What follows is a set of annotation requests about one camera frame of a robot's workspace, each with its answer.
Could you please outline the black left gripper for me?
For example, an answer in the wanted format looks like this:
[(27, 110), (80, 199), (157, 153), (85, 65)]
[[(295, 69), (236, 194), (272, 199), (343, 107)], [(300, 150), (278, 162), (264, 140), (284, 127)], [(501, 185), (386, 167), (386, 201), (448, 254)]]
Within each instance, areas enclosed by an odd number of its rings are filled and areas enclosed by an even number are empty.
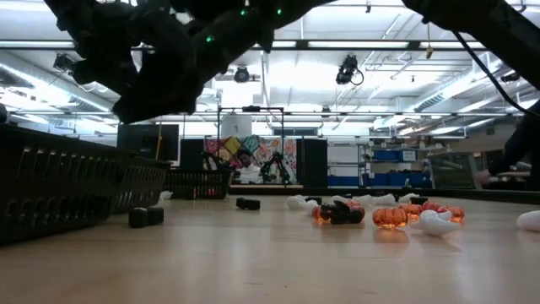
[[(170, 114), (192, 114), (203, 83), (258, 44), (270, 52), (274, 0), (44, 0), (57, 28), (83, 58), (73, 67), (80, 84), (135, 84), (112, 107), (130, 124)], [(131, 48), (155, 48), (137, 70)], [(173, 74), (153, 76), (173, 65)]]

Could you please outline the black monitor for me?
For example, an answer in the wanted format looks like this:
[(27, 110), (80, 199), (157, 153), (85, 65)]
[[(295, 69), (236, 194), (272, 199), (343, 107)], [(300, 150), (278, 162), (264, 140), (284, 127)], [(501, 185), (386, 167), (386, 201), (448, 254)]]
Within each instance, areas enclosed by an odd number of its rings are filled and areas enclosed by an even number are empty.
[[(121, 124), (118, 126), (116, 147), (154, 159), (158, 138), (158, 124)], [(162, 125), (159, 160), (178, 160), (179, 126)]]

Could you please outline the tall black cabinet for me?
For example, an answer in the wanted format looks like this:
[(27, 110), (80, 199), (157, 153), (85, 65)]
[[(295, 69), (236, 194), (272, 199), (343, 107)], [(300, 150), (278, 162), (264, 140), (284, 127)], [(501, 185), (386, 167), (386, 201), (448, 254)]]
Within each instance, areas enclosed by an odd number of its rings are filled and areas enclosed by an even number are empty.
[(201, 138), (182, 139), (180, 141), (179, 167), (183, 171), (203, 169), (204, 140)]
[(300, 138), (296, 140), (296, 177), (304, 187), (327, 187), (327, 141)]

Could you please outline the black slotted plastic basket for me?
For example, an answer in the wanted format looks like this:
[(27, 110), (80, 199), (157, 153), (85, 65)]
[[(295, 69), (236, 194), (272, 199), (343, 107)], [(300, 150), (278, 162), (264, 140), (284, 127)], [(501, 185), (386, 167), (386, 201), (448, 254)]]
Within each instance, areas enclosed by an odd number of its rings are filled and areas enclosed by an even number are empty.
[(170, 169), (165, 177), (163, 190), (172, 198), (223, 199), (229, 194), (231, 171)]
[(112, 214), (125, 214), (134, 208), (156, 205), (169, 169), (167, 161), (131, 155), (122, 172)]
[(129, 153), (0, 125), (0, 246), (108, 219)]

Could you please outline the person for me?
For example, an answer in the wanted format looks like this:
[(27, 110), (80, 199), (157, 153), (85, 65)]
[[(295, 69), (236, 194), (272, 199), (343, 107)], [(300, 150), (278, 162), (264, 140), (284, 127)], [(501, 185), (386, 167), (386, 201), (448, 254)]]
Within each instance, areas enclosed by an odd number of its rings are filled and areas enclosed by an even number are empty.
[(252, 154), (247, 149), (239, 149), (236, 159), (240, 167), (235, 171), (235, 183), (237, 184), (260, 184), (263, 182), (261, 168), (252, 160)]

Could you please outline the shelf with blue bins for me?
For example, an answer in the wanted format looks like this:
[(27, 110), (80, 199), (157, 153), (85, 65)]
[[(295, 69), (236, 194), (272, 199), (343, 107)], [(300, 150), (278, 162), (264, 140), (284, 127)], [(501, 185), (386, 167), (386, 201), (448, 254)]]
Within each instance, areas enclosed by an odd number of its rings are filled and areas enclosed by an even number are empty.
[(329, 187), (419, 187), (429, 180), (416, 149), (375, 149), (367, 145), (327, 148)]

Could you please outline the grey green glass box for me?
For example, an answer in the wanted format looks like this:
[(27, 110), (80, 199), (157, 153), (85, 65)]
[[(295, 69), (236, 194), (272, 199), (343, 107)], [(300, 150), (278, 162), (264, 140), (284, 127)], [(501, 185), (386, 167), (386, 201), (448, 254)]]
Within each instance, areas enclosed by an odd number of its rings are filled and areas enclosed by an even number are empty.
[(478, 190), (475, 180), (478, 172), (476, 160), (471, 152), (450, 152), (427, 157), (430, 180), (434, 189)]

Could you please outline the black background frame rig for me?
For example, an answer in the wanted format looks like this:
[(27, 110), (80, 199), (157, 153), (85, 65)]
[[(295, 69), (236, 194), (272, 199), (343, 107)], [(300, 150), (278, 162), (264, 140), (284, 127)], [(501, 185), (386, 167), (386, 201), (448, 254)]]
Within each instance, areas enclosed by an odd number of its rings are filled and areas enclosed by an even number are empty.
[(242, 121), (238, 123), (240, 129), (235, 131), (234, 123), (230, 122), (233, 120), (236, 122), (242, 116), (248, 116), (252, 119), (254, 116), (261, 116), (267, 118), (267, 125), (269, 128), (273, 128), (271, 123), (271, 118), (279, 120), (281, 124), (281, 148), (280, 148), (280, 157), (272, 156), (271, 159), (265, 162), (262, 165), (262, 174), (263, 181), (265, 183), (269, 182), (271, 175), (269, 174), (269, 169), (272, 163), (276, 163), (279, 169), (279, 174), (281, 178), (281, 183), (284, 186), (289, 184), (290, 175), (286, 170), (284, 164), (284, 114), (285, 111), (282, 107), (264, 107), (264, 106), (242, 106), (242, 107), (219, 107), (217, 111), (217, 139), (220, 139), (222, 135), (227, 135), (229, 137), (237, 138), (247, 138), (249, 134), (247, 133), (248, 129), (252, 129), (251, 123), (246, 125)]

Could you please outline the colourful patterned wall hanging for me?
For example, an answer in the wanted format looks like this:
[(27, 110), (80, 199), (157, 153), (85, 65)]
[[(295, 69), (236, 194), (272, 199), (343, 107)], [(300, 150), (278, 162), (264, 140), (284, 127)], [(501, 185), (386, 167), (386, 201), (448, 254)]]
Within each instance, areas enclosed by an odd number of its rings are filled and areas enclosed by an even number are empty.
[[(258, 135), (251, 135), (247, 138), (206, 138), (204, 139), (204, 152), (214, 155), (216, 160), (208, 157), (203, 162), (203, 168), (207, 170), (217, 170), (218, 166), (231, 169), (234, 173), (240, 167), (236, 159), (239, 149), (247, 149), (252, 154), (252, 160), (260, 168), (270, 160), (274, 152), (279, 152), (281, 148), (280, 137), (265, 138)], [(294, 138), (284, 138), (283, 156), (291, 168), (291, 183), (297, 183), (296, 177), (296, 140)], [(281, 184), (281, 183), (260, 183), (260, 184)]]

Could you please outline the black overhead frame beam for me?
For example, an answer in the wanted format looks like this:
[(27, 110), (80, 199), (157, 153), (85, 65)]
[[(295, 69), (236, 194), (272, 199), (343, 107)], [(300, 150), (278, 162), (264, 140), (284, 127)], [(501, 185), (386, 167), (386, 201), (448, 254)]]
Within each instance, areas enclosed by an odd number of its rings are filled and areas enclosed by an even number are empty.
[[(332, 52), (422, 52), (431, 46), (435, 51), (461, 52), (459, 41), (400, 41), (400, 40), (277, 40), (276, 51), (332, 51)], [(16, 41), (0, 40), (0, 50), (74, 51), (73, 41)]]

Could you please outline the black aluminium table frame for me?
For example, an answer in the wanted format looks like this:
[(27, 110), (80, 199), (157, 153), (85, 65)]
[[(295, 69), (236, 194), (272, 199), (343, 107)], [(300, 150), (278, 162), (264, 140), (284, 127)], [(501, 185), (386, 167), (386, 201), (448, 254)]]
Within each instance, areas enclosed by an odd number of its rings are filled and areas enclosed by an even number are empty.
[(501, 202), (512, 204), (532, 204), (540, 206), (540, 192), (510, 191), (510, 190), (472, 190), (472, 189), (402, 189), (402, 188), (324, 188), (324, 187), (300, 187), (299, 185), (233, 185), (230, 187), (230, 195), (269, 195), (269, 196), (292, 196), (303, 194), (306, 196), (333, 196), (338, 194), (353, 195), (376, 195), (376, 194), (417, 193), (425, 197), (434, 198), (459, 198), (489, 202)]

